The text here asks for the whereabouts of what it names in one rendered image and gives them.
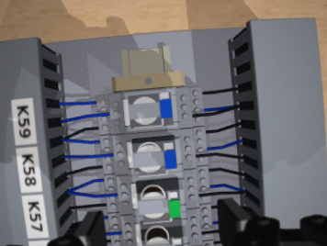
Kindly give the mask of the grey relay panel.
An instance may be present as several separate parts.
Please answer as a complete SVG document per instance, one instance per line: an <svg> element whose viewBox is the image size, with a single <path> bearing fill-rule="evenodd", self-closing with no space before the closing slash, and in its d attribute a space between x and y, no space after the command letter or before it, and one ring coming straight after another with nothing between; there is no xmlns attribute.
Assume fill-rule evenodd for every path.
<svg viewBox="0 0 327 246"><path fill-rule="evenodd" d="M128 131L124 93L164 89L175 89L178 128ZM188 246L222 246L220 198L281 229L327 217L316 18L0 41L0 246L47 246L99 210L107 246L140 246L129 144L170 135Z"/></svg>

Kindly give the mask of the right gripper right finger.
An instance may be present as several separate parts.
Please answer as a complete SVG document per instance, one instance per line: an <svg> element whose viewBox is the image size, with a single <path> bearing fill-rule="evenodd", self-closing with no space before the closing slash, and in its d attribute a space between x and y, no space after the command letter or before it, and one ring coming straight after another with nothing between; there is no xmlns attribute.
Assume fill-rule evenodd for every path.
<svg viewBox="0 0 327 246"><path fill-rule="evenodd" d="M302 218L300 229L281 229L279 220L260 217L232 197L218 199L217 210L222 246L327 246L323 215Z"/></svg>

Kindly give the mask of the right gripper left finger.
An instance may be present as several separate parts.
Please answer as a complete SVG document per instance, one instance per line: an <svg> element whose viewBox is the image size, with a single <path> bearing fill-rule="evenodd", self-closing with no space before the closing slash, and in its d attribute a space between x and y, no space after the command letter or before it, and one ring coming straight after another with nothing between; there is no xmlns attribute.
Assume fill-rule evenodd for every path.
<svg viewBox="0 0 327 246"><path fill-rule="evenodd" d="M107 246L103 211L88 211L82 221L74 223L64 236L49 241L47 246Z"/></svg>

